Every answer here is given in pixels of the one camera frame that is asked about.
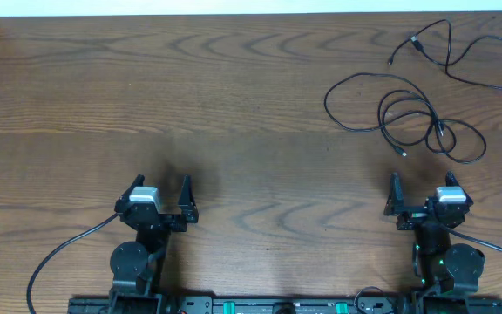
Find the white backdrop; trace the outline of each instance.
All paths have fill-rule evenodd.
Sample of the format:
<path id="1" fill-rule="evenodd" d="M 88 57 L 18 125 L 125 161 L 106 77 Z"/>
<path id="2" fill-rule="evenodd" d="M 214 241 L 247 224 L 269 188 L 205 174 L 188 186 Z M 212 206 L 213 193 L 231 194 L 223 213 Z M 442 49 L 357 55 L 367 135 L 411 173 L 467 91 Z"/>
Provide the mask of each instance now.
<path id="1" fill-rule="evenodd" d="M 0 0 L 0 17 L 502 10 L 502 0 Z"/>

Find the wooden table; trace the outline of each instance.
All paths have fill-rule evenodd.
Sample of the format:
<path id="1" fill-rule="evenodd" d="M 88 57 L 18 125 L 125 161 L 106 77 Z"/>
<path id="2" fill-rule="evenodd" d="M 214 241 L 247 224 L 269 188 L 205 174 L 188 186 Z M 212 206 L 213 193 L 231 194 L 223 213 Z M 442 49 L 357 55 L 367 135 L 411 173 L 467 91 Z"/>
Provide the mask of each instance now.
<path id="1" fill-rule="evenodd" d="M 182 176 L 193 177 L 200 222 L 172 237 L 169 290 L 354 295 L 419 285 L 413 234 L 383 216 L 395 171 L 417 204 L 455 171 L 476 202 L 458 230 L 502 245 L 502 92 L 447 78 L 411 45 L 386 64 L 442 17 L 455 26 L 454 55 L 477 36 L 502 36 L 502 13 L 0 18 L 0 312 L 27 311 L 38 263 L 111 215 L 136 174 L 168 203 Z M 420 38 L 439 58 L 445 31 Z M 483 43 L 455 71 L 502 84 L 502 46 Z M 338 128 L 322 97 L 355 72 L 411 79 L 441 117 L 481 130 L 487 155 L 464 166 L 419 146 L 403 158 L 380 133 Z M 399 87 L 361 78 L 331 108 L 352 126 L 373 125 L 378 100 Z M 391 131 L 413 139 L 425 123 Z M 468 132 L 458 136 L 466 152 L 479 149 Z M 115 221 L 59 253 L 35 284 L 37 310 L 64 313 L 72 296 L 106 295 L 110 254 L 134 236 Z M 502 296 L 502 255 L 482 250 L 479 291 Z"/>

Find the wood grain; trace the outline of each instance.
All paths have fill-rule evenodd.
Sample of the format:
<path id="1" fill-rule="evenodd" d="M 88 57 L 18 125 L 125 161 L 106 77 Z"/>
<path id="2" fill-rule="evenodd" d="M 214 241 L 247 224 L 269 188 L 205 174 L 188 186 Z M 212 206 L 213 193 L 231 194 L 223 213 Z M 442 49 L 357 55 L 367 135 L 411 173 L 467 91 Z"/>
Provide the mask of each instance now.
<path id="1" fill-rule="evenodd" d="M 413 234 L 383 216 L 390 174 L 421 202 L 454 170 L 476 205 L 459 227 L 502 245 L 502 92 L 448 79 L 409 46 L 453 21 L 453 53 L 502 36 L 502 13 L 0 19 L 0 312 L 26 312 L 32 271 L 65 239 L 103 221 L 136 174 L 171 203 L 190 174 L 200 222 L 172 237 L 163 285 L 217 295 L 353 295 L 418 285 Z M 424 37 L 442 55 L 445 29 Z M 474 47 L 455 71 L 502 84 L 502 46 Z M 354 72 L 418 84 L 439 116 L 483 132 L 489 150 L 461 166 L 424 147 L 396 155 L 380 133 L 346 133 L 322 97 Z M 331 97 L 352 126 L 376 122 L 396 82 L 358 79 Z M 423 120 L 392 127 L 414 138 Z M 459 145 L 477 149 L 459 130 Z M 112 222 L 58 254 L 34 289 L 40 313 L 106 295 Z M 483 249 L 480 292 L 502 296 L 502 255 Z"/>

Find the tangled cable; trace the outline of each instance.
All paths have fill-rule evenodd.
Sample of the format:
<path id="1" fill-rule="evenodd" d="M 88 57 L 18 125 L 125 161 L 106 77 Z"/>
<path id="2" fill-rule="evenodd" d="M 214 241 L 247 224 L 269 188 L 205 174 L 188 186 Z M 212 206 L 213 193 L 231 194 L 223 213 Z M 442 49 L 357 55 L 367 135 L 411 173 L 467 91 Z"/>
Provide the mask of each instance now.
<path id="1" fill-rule="evenodd" d="M 425 30 L 427 30 L 428 28 L 432 27 L 433 25 L 435 24 L 439 24 L 439 23 L 442 23 L 442 22 L 446 22 L 448 25 L 449 25 L 449 37 L 448 37 L 448 45 L 447 45 L 447 52 L 446 52 L 446 60 L 444 62 L 439 62 L 437 60 L 435 60 L 434 58 L 430 57 L 424 50 L 424 46 L 422 45 L 422 43 L 419 42 L 419 40 L 417 40 L 417 36 L 419 34 L 421 34 L 422 32 L 424 32 Z M 479 37 L 479 38 L 476 38 L 474 39 L 470 44 L 468 44 L 468 46 L 465 48 L 464 52 L 462 52 L 462 54 L 460 54 L 460 57 L 458 57 L 456 60 L 452 61 L 451 62 L 451 50 L 452 50 L 452 44 L 451 44 L 451 37 L 452 37 L 452 24 L 449 20 L 447 19 L 441 19 L 441 20 L 438 20 L 437 22 L 434 22 L 434 23 L 431 23 L 427 26 L 425 26 L 423 29 L 421 29 L 420 31 L 416 32 L 414 34 L 414 36 L 412 36 L 411 38 L 408 38 L 406 40 L 404 40 L 395 50 L 394 52 L 392 52 L 392 55 L 390 56 L 389 58 L 389 65 L 392 65 L 392 62 L 394 61 L 394 56 L 397 54 L 398 50 L 400 48 L 402 48 L 405 44 L 407 44 L 408 42 L 411 42 L 414 47 L 416 48 L 416 50 L 420 51 L 424 57 L 426 57 L 428 60 L 430 60 L 432 63 L 436 64 L 436 65 L 440 65 L 440 66 L 444 66 L 444 73 L 451 79 L 456 79 L 457 81 L 460 81 L 460 82 L 464 82 L 464 83 L 468 83 L 468 84 L 472 84 L 472 85 L 478 85 L 478 86 L 484 86 L 484 87 L 490 87 L 490 88 L 494 88 L 494 89 L 498 89 L 498 90 L 501 90 L 502 91 L 502 86 L 497 86 L 497 85 L 489 85 L 489 84 L 485 84 L 485 83 L 479 83 L 479 82 L 474 82 L 474 81 L 470 81 L 470 80 L 467 80 L 467 79 L 463 79 L 463 78 L 459 78 L 459 77 L 456 77 L 452 74 L 449 73 L 449 67 L 452 66 L 452 65 L 455 65 L 457 64 L 460 60 L 462 60 L 462 58 L 466 55 L 466 53 L 468 53 L 468 51 L 471 49 L 472 46 L 474 46 L 478 41 L 482 40 L 482 39 L 494 39 L 494 40 L 498 40 L 498 41 L 501 41 L 502 42 L 502 37 L 499 37 L 499 36 L 493 36 L 493 35 L 485 35 L 485 36 L 482 36 L 482 37 Z"/>
<path id="2" fill-rule="evenodd" d="M 379 101 L 379 106 L 377 108 L 378 126 L 373 126 L 373 127 L 368 127 L 368 128 L 352 128 L 352 127 L 348 127 L 348 126 L 345 126 L 342 122 L 340 122 L 337 118 L 335 118 L 332 115 L 332 113 L 329 110 L 328 99 L 329 99 L 330 93 L 332 91 L 334 91 L 335 88 L 337 88 L 339 85 L 344 84 L 344 83 L 348 82 L 349 80 L 351 80 L 351 79 L 353 79 L 355 77 L 359 77 L 359 76 L 369 76 L 369 77 L 380 77 L 380 78 L 398 79 L 398 80 L 401 80 L 401 81 L 403 81 L 403 82 L 411 85 L 414 89 L 416 89 L 416 91 L 413 92 L 413 91 L 408 91 L 408 90 L 394 90 L 394 91 L 391 91 L 391 92 L 387 92 L 383 96 L 383 98 L 381 99 L 381 101 Z M 383 109 L 383 112 L 381 113 L 381 110 L 383 108 L 383 102 L 390 95 L 393 95 L 393 94 L 406 94 L 406 97 L 391 101 Z M 411 110 L 411 111 L 408 111 L 408 112 L 405 112 L 405 113 L 401 113 L 401 114 L 397 115 L 396 117 L 394 117 L 394 118 L 392 118 L 390 120 L 387 120 L 386 119 L 386 115 L 387 115 L 389 109 L 392 106 L 394 106 L 395 104 L 398 104 L 398 103 L 403 102 L 403 101 L 416 101 L 416 102 L 422 103 L 422 104 L 424 104 L 427 107 L 428 112 L 421 111 L 421 110 Z M 478 129 L 476 129 L 474 126 L 469 125 L 466 122 L 463 122 L 462 120 L 457 120 L 457 119 L 440 119 L 438 117 L 438 115 L 437 115 L 437 112 L 435 111 L 435 108 L 431 105 L 431 102 L 427 99 L 427 96 L 425 96 L 424 92 L 422 92 L 421 89 L 419 89 L 417 86 L 415 86 L 408 79 L 402 78 L 402 77 L 399 77 L 399 76 L 393 75 L 393 74 L 379 74 L 379 73 L 359 72 L 359 73 L 356 73 L 356 74 L 348 76 L 347 78 L 341 80 L 340 82 L 334 84 L 332 87 L 329 88 L 329 90 L 327 91 L 327 93 L 324 96 L 324 110 L 327 112 L 327 114 L 329 115 L 329 117 L 333 121 L 335 121 L 335 123 L 338 126 L 340 126 L 341 128 L 343 128 L 346 131 L 350 131 L 350 132 L 372 132 L 372 131 L 376 131 L 376 130 L 381 130 L 381 133 L 383 134 L 384 139 L 389 143 L 389 145 L 397 153 L 401 154 L 402 156 L 406 156 L 407 153 L 400 146 L 405 146 L 405 147 L 406 146 L 414 146 L 414 145 L 417 145 L 417 144 L 421 143 L 422 141 L 425 141 L 425 145 L 427 146 L 427 148 L 432 153 L 434 153 L 434 154 L 444 154 L 450 160 L 456 161 L 456 162 L 461 163 L 461 164 L 469 164 L 469 163 L 473 163 L 475 161 L 480 160 L 484 156 L 485 151 L 487 150 L 487 142 L 485 141 L 484 135 L 480 131 L 478 131 Z M 393 122 L 395 122 L 395 121 L 397 121 L 397 120 L 399 120 L 401 118 L 404 118 L 406 116 L 413 115 L 413 114 L 421 114 L 421 115 L 425 115 L 425 116 L 431 117 L 431 122 L 430 122 L 429 126 L 427 127 L 427 131 L 425 132 L 424 136 L 422 136 L 419 140 L 414 140 L 412 142 L 402 142 L 401 140 L 397 140 L 395 137 L 393 137 L 389 133 L 389 131 L 387 130 L 387 126 L 389 124 L 391 124 L 391 123 L 393 123 Z M 478 157 L 476 157 L 476 158 L 474 158 L 472 160 L 460 160 L 458 158 L 452 157 L 451 156 L 451 152 L 452 152 L 452 150 L 457 145 L 457 137 L 456 137 L 456 134 L 452 131 L 452 129 L 447 125 L 447 123 L 458 123 L 460 125 L 466 126 L 469 129 L 471 129 L 482 140 L 482 142 L 484 144 L 484 148 L 483 148 L 482 153 Z M 429 136 L 431 135 L 431 132 L 433 131 L 433 129 L 437 130 L 435 132 L 435 135 L 436 135 L 437 143 L 438 143 L 440 149 L 433 148 L 429 144 Z M 448 132 L 451 133 L 451 137 L 452 137 L 452 144 L 451 144 L 451 146 L 449 148 L 445 148 L 444 145 L 443 145 L 443 142 L 441 141 L 441 138 L 444 136 L 444 130 L 445 129 Z"/>

